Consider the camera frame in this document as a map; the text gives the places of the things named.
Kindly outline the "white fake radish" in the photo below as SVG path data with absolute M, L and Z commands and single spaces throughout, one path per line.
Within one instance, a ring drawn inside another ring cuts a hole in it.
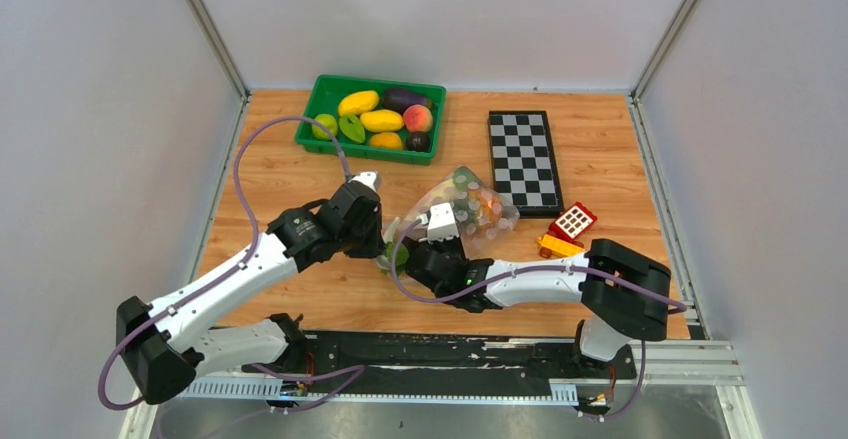
M 400 217 L 395 217 L 391 220 L 386 226 L 385 230 L 382 233 L 382 239 L 385 245 L 382 257 L 385 259 L 389 259 L 393 254 L 393 249 L 395 247 L 395 239 L 397 236 L 398 228 L 401 222 Z

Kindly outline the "clear dotted zip bag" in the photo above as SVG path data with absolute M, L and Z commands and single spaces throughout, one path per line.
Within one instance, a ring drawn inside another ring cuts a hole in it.
M 445 179 L 425 193 L 409 210 L 400 217 L 395 242 L 399 234 L 420 214 L 439 203 L 450 202 L 459 230 L 458 237 L 465 254 L 475 257 L 493 241 L 503 238 L 514 230 L 520 214 L 512 202 L 489 187 L 475 172 L 467 166 L 458 166 Z M 420 223 L 406 238 L 415 242 L 423 241 L 425 228 Z M 390 258 L 378 256 L 376 263 L 381 272 L 390 270 Z

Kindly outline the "green fake pear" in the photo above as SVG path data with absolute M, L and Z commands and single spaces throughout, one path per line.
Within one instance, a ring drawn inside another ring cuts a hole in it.
M 339 127 L 336 117 L 332 114 L 322 113 L 314 117 L 315 123 L 311 126 L 315 139 L 331 141 L 338 136 Z

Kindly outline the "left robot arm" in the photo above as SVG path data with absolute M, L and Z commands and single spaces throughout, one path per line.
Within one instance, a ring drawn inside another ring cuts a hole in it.
M 276 314 L 242 327 L 217 322 L 258 293 L 342 253 L 384 250 L 380 176 L 359 173 L 329 199 L 287 209 L 240 254 L 149 303 L 132 296 L 116 310 L 116 346 L 141 398 L 162 404 L 204 375 L 253 363 L 298 370 L 306 345 L 292 319 Z

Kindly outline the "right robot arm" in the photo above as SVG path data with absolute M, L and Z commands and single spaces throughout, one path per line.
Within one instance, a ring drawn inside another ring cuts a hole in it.
M 575 370 L 589 377 L 631 340 L 665 340 L 669 316 L 683 309 L 670 297 L 668 267 L 610 239 L 595 239 L 572 256 L 531 262 L 469 259 L 458 239 L 422 241 L 403 270 L 433 300 L 471 313 L 525 303 L 582 304 L 591 315 L 570 352 Z

